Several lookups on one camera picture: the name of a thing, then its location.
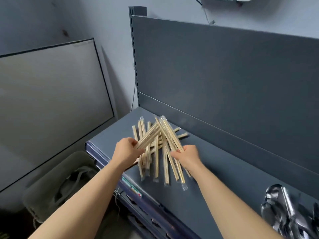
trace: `person's left arm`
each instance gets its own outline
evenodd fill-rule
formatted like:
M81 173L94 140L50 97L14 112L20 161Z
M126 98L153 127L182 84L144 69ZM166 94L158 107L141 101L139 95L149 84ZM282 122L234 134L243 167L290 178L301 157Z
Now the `person's left arm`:
M119 141L109 164L57 209L29 239L93 239L122 173L144 152L144 149L133 148L136 143L133 138Z

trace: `person's left hand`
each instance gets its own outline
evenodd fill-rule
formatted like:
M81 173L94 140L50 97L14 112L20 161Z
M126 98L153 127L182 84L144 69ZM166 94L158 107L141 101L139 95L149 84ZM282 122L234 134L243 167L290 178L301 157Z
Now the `person's left hand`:
M123 138L116 144L112 161L121 166L123 171L132 166L135 160L145 152L145 149L134 148L137 142L133 138Z

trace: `person's right arm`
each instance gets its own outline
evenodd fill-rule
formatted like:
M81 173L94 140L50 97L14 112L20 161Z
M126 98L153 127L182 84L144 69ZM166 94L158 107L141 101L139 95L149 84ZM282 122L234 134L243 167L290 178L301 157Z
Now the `person's right arm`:
M194 145L171 152L197 181L224 239L282 239L253 209L227 188L201 162Z

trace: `green label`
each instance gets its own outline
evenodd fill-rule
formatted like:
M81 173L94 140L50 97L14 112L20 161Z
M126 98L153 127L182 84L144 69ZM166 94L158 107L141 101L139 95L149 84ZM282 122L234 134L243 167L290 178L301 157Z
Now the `green label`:
M130 187L130 189L138 195L138 197L142 197L142 193L138 191L126 178L122 177L122 181Z

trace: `hand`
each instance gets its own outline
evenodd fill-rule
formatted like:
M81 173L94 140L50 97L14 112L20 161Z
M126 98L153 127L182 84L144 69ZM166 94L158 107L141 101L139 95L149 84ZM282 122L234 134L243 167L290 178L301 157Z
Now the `hand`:
M132 166L135 160L145 152L145 149L134 148L137 142L133 138L123 138L116 144L111 161L116 162L123 171Z
M183 147L185 152L179 150L171 152L171 155L180 161L181 165L192 175L195 170L203 166L195 145L186 145Z

